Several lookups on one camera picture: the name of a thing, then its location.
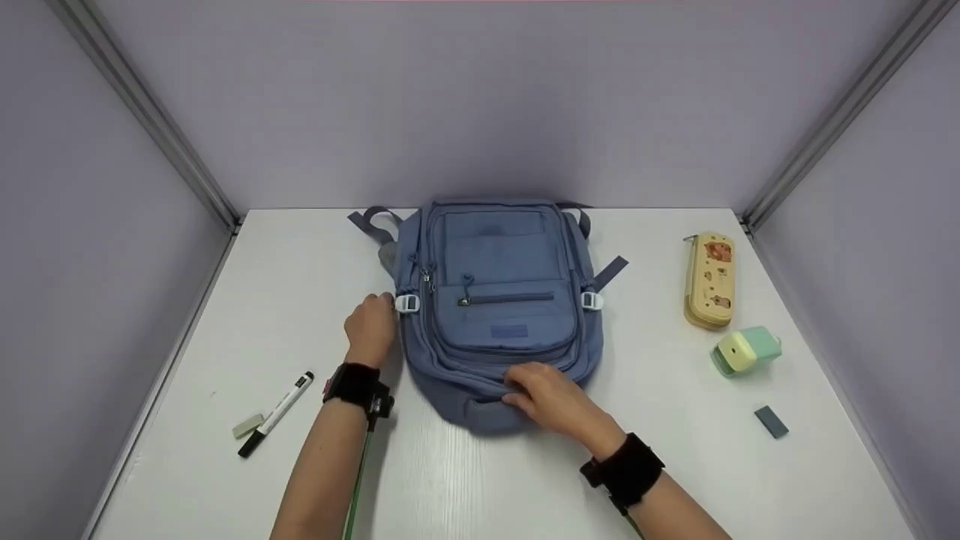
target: white table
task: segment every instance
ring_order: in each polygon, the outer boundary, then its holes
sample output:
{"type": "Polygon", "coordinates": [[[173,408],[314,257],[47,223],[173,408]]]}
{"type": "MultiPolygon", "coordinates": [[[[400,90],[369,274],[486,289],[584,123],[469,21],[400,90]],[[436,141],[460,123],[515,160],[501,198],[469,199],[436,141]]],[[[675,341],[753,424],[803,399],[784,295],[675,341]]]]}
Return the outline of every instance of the white table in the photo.
{"type": "MultiPolygon", "coordinates": [[[[267,537],[323,380],[346,349],[343,320],[368,292],[391,289],[375,244],[347,214],[250,212],[96,537],[267,537]],[[240,459],[230,428],[268,411],[306,369],[318,383],[240,459]]],[[[590,396],[733,538],[912,538],[733,214],[590,216],[594,265],[630,262],[604,290],[606,348],[590,396]],[[708,357],[722,334],[684,320],[683,238],[704,230],[738,249],[731,328],[766,325],[782,338],[784,355],[767,372],[724,379],[708,357]],[[763,405],[786,437],[774,440],[754,417],[763,405]]],[[[405,372],[390,377],[396,420],[374,436],[356,540],[635,538],[580,477],[588,456],[577,446],[543,432],[477,438],[445,424],[405,372]]]]}

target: hand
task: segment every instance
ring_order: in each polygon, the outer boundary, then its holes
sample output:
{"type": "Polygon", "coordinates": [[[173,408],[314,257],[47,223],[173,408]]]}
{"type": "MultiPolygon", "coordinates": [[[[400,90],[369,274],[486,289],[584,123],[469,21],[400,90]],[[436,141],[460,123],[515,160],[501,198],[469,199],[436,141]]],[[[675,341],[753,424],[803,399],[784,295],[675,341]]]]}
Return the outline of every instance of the hand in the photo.
{"type": "Polygon", "coordinates": [[[504,380],[526,391],[507,394],[504,403],[521,408],[545,429],[580,442],[600,461],[613,455],[627,439],[611,415],[553,366],[539,362],[515,365],[504,380]]]}
{"type": "Polygon", "coordinates": [[[350,348],[344,362],[380,369],[396,337],[394,295],[368,294],[344,322],[350,348]]]}

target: green pencil sharpener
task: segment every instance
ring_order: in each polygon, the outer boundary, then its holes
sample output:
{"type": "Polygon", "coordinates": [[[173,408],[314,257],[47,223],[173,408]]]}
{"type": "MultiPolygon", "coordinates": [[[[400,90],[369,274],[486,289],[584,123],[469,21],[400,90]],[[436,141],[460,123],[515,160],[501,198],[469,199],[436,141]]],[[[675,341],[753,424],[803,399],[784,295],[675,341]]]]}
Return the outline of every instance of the green pencil sharpener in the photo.
{"type": "Polygon", "coordinates": [[[758,365],[766,364],[780,356],[780,339],[766,327],[753,327],[735,331],[710,351],[713,365],[724,377],[737,377],[750,373],[758,365]]]}

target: purple wall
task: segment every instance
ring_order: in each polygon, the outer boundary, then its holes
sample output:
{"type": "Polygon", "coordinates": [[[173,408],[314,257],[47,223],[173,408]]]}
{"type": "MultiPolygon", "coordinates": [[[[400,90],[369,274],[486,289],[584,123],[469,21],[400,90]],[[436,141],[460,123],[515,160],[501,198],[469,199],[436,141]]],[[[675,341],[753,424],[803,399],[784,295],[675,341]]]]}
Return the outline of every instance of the purple wall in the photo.
{"type": "Polygon", "coordinates": [[[960,9],[756,236],[928,537],[960,538],[960,9]]]}
{"type": "Polygon", "coordinates": [[[101,0],[241,211],[742,209],[912,0],[101,0]]]}
{"type": "Polygon", "coordinates": [[[0,536],[76,538],[226,238],[42,2],[0,71],[0,536]]]}

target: marker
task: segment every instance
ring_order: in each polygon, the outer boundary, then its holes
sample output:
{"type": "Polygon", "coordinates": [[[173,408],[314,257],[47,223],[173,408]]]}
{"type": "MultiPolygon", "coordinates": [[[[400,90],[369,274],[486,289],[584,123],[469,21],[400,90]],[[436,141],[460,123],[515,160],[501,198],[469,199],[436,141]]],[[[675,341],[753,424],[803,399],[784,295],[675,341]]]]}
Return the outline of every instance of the marker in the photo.
{"type": "Polygon", "coordinates": [[[263,421],[263,424],[259,428],[253,430],[253,433],[250,434],[250,437],[247,439],[243,446],[240,447],[240,452],[237,452],[237,455],[243,458],[250,457],[250,454],[253,454],[253,451],[257,446],[263,442],[263,439],[267,438],[267,434],[276,426],[276,423],[280,421],[280,418],[283,418],[283,415],[286,414],[287,410],[293,406],[297,398],[300,397],[300,394],[303,393],[303,390],[306,390],[306,387],[313,382],[313,373],[306,372],[297,379],[297,384],[294,385],[293,390],[287,392],[286,396],[283,396],[283,399],[280,400],[280,403],[276,404],[276,408],[271,411],[270,415],[267,416],[267,419],[263,421]]]}

